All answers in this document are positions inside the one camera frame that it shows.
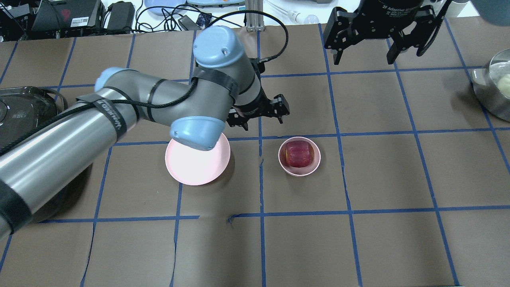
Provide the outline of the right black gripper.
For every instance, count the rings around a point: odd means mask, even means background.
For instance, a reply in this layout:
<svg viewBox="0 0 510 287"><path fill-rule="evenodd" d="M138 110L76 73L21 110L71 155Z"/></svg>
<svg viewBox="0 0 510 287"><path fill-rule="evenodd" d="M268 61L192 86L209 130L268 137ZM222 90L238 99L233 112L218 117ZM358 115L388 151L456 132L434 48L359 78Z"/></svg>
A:
<svg viewBox="0 0 510 287"><path fill-rule="evenodd" d="M436 11L422 0L361 0L353 12L337 6L326 24L323 46L333 52L334 65L339 65L347 48L363 40L392 39L388 64L412 47L421 57L434 43L450 5L445 0Z"/></svg>

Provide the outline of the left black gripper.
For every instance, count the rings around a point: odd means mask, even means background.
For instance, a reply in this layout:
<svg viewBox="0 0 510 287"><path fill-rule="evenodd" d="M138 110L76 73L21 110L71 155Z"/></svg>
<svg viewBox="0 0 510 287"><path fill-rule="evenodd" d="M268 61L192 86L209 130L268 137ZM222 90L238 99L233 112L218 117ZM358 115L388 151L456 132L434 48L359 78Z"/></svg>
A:
<svg viewBox="0 0 510 287"><path fill-rule="evenodd" d="M264 93L259 94L246 105L233 105L229 110L227 124L240 126L249 131L248 121L259 117L277 118L283 123L283 117L290 114L288 102L283 94L278 94L272 100Z"/></svg>

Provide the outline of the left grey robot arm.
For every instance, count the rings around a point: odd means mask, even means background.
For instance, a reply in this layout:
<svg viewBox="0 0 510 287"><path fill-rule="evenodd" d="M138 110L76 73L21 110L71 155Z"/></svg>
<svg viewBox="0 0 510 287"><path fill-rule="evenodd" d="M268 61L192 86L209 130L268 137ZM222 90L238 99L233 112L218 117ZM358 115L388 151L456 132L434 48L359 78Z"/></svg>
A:
<svg viewBox="0 0 510 287"><path fill-rule="evenodd" d="M140 71L111 67L94 93L1 149L1 238L33 220L33 214L91 165L98 155L145 119L170 128L171 139L201 151L215 147L225 125L248 129L252 118L290 114L281 94L267 98L260 74L278 55L250 58L235 31L211 26L192 45L189 85Z"/></svg>

